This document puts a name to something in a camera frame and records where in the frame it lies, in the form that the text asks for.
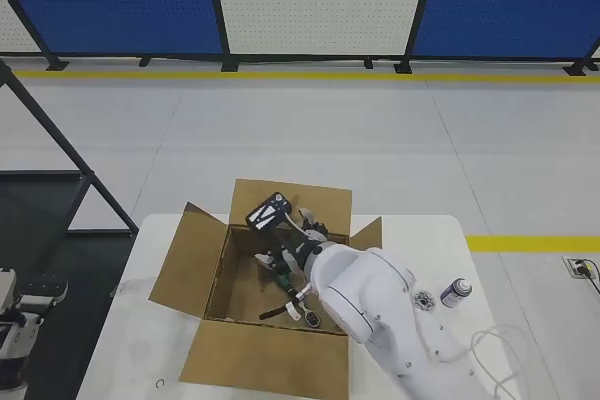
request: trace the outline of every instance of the floor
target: floor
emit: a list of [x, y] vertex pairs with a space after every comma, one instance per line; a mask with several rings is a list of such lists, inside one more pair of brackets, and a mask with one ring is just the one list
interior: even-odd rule
[[[148, 70], [189, 65], [152, 61]], [[69, 68], [130, 66], [80, 61]], [[482, 68], [563, 74], [555, 66]], [[450, 214], [467, 234], [600, 235], [600, 85], [23, 82], [138, 223], [178, 213], [186, 201], [227, 213], [241, 177], [350, 188], [355, 214]], [[3, 88], [0, 169], [70, 167]], [[97, 193], [74, 221], [77, 228], [121, 226]], [[562, 254], [473, 256], [497, 322], [521, 327], [533, 344], [528, 397], [600, 399], [600, 302], [590, 284], [569, 277]], [[600, 267], [600, 254], [582, 256]]]

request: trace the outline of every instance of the white robot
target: white robot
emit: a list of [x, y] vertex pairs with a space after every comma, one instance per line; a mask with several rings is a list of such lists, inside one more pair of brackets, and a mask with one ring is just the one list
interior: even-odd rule
[[67, 294], [68, 285], [54, 275], [25, 283], [14, 297], [16, 273], [0, 269], [0, 400], [22, 400], [23, 378], [31, 349], [51, 309]]
[[[294, 316], [295, 306], [314, 293], [327, 314], [365, 345], [409, 398], [494, 398], [474, 373], [466, 357], [468, 349], [431, 312], [433, 296], [415, 288], [409, 269], [382, 249], [358, 251], [330, 242], [324, 225], [308, 210], [299, 210], [302, 227], [291, 220], [290, 212], [290, 203], [274, 193], [246, 217], [250, 228], [281, 245], [279, 250], [257, 255], [260, 264], [274, 272], [288, 268], [308, 282], [287, 304], [262, 314], [261, 319], [284, 312], [299, 319]], [[296, 231], [298, 245], [277, 229], [282, 223]]]

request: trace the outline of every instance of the open cardboard box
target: open cardboard box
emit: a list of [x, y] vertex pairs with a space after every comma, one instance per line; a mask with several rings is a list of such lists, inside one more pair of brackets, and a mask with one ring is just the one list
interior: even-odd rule
[[299, 207], [313, 211], [330, 240], [361, 250], [381, 247], [380, 219], [349, 237], [349, 190], [239, 179], [228, 226], [187, 204], [149, 299], [202, 319], [181, 381], [347, 399], [348, 338], [315, 296], [307, 305], [320, 316], [318, 329], [286, 313], [258, 318], [288, 301], [254, 259], [265, 243], [245, 223], [247, 214], [274, 192], [291, 202], [296, 215]]

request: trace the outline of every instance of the table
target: table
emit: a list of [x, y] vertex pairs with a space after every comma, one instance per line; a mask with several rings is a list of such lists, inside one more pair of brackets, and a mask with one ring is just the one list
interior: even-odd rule
[[[226, 215], [216, 215], [226, 222]], [[353, 216], [357, 232], [376, 216]], [[433, 294], [458, 277], [473, 285], [473, 293], [457, 308], [438, 305], [445, 326], [467, 346], [473, 333], [495, 325], [482, 284], [458, 221], [450, 216], [391, 215], [383, 218], [383, 248], [406, 263]], [[252, 390], [178, 381], [199, 319], [148, 300], [160, 272], [180, 215], [147, 217], [129, 257], [109, 310], [78, 399], [284, 399]], [[350, 399], [405, 399], [363, 346], [350, 342]], [[510, 374], [504, 347], [497, 339], [478, 347], [489, 371], [502, 379]], [[479, 367], [482, 382], [494, 384]], [[519, 398], [516, 383], [505, 387]]]

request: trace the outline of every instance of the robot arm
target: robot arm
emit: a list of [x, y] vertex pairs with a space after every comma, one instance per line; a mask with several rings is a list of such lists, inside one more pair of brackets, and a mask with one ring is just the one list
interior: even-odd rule
[[[290, 221], [290, 212], [284, 196], [274, 193], [246, 220], [255, 231], [280, 239], [275, 228]], [[458, 357], [466, 354], [466, 349], [437, 320], [432, 312], [435, 298], [416, 289], [416, 279], [408, 268], [384, 250], [358, 251], [328, 241], [326, 228], [321, 226], [317, 235], [312, 229], [315, 221], [307, 221], [305, 214], [301, 213], [302, 228], [288, 224], [300, 231], [300, 244], [278, 240], [281, 252], [277, 256], [270, 252], [268, 257], [278, 268], [288, 266], [284, 271], [303, 274], [309, 283], [289, 303], [262, 314], [261, 319], [287, 310], [291, 313], [311, 291], [327, 314], [353, 340], [365, 345], [409, 398], [493, 398], [474, 373], [471, 361]]]
[[27, 385], [22, 372], [44, 318], [67, 293], [53, 275], [27, 282], [14, 298], [16, 273], [0, 269], [0, 400], [21, 400]]

